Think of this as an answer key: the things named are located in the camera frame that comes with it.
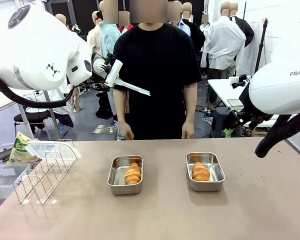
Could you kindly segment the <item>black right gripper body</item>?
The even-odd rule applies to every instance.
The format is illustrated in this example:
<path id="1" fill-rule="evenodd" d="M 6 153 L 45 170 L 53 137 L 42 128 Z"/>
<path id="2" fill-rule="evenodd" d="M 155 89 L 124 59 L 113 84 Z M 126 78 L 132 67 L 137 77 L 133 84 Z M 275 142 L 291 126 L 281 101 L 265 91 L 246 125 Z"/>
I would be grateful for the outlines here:
<path id="1" fill-rule="evenodd" d="M 237 126 L 241 126 L 243 124 L 242 115 L 242 111 L 230 110 L 227 117 L 223 121 L 223 129 L 230 130 Z"/>

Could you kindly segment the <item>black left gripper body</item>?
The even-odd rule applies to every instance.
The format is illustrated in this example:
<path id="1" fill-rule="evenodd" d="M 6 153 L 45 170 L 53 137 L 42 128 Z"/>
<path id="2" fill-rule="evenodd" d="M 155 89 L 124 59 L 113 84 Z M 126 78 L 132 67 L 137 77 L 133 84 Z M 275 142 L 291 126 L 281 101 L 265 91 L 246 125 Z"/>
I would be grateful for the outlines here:
<path id="1" fill-rule="evenodd" d="M 93 82 L 90 87 L 99 92 L 109 92 L 111 88 L 105 82 Z"/>

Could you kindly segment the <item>person's left hand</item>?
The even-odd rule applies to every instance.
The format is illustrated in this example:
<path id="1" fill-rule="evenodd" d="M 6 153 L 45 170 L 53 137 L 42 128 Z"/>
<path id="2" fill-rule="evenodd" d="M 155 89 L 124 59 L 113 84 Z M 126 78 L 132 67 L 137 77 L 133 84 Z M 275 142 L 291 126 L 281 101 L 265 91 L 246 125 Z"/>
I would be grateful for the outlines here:
<path id="1" fill-rule="evenodd" d="M 192 139 L 195 134 L 194 122 L 186 120 L 182 125 L 182 139 Z"/>

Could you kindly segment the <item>person's right hand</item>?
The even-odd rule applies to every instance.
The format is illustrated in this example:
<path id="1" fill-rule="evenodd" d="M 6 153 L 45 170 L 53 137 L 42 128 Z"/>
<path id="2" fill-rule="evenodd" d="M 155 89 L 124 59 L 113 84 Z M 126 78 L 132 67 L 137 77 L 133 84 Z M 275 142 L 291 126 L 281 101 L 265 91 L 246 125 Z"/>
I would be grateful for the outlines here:
<path id="1" fill-rule="evenodd" d="M 132 132 L 132 129 L 129 124 L 127 124 L 125 121 L 124 122 L 119 122 L 118 123 L 119 127 L 119 133 L 120 135 L 125 139 L 125 140 L 133 140 L 135 135 Z"/>

